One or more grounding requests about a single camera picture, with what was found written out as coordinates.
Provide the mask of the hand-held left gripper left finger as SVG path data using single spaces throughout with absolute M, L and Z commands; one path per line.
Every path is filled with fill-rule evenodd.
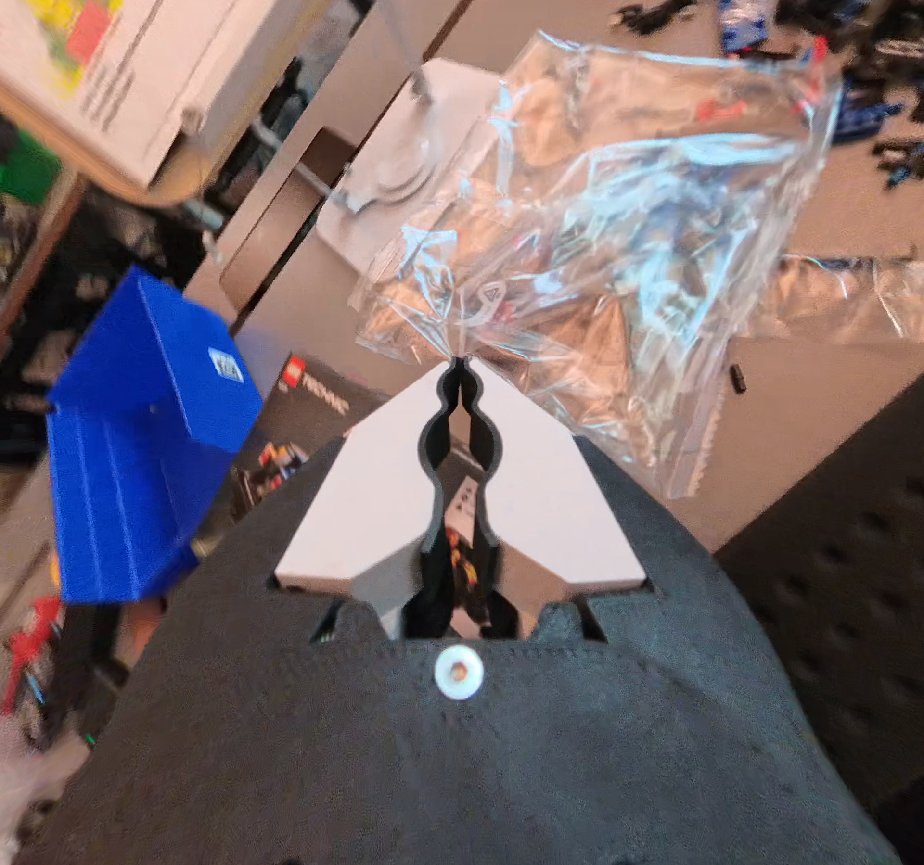
M 352 427 L 276 567 L 281 587 L 366 603 L 392 637 L 445 635 L 455 596 L 439 469 L 457 365 L 436 366 Z

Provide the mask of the instruction sheet wooden board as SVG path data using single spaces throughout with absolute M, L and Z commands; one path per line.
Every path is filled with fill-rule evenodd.
M 2 114 L 101 189 L 216 177 L 333 0 L 2 0 Z

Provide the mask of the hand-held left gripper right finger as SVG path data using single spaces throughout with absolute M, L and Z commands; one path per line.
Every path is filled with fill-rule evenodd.
M 479 412 L 500 437 L 483 489 L 500 543 L 493 588 L 516 610 L 518 636 L 530 636 L 545 605 L 639 589 L 646 572 L 576 437 L 488 364 L 469 366 Z

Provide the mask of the blue printed toy panel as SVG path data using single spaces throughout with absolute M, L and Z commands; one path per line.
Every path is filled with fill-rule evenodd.
M 725 57 L 759 47 L 769 37 L 765 0 L 717 0 L 719 46 Z

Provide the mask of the blue storage bin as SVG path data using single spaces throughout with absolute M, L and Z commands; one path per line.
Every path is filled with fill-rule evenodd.
M 62 602 L 166 595 L 262 406 L 225 323 L 133 267 L 49 400 Z

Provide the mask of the pile of toy building pieces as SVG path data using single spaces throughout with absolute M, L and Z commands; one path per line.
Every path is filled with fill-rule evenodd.
M 907 111 L 903 101 L 891 99 L 895 89 L 915 91 L 907 117 L 922 125 L 922 0 L 765 0 L 768 40 L 731 57 L 719 46 L 717 0 L 627 4 L 611 13 L 609 26 L 651 37 L 707 1 L 714 4 L 718 48 L 727 60 L 770 66 L 837 59 L 841 94 L 832 145 L 870 142 L 878 169 L 887 174 L 886 191 L 922 180 L 922 135 L 883 137 L 887 123 Z

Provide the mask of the clear plastic bag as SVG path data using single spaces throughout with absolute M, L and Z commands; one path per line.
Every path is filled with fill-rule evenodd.
M 357 342 L 478 356 L 664 499 L 692 496 L 720 380 L 814 190 L 841 79 L 537 32 L 350 299 Z
M 923 344 L 923 262 L 786 255 L 744 336 L 841 345 Z

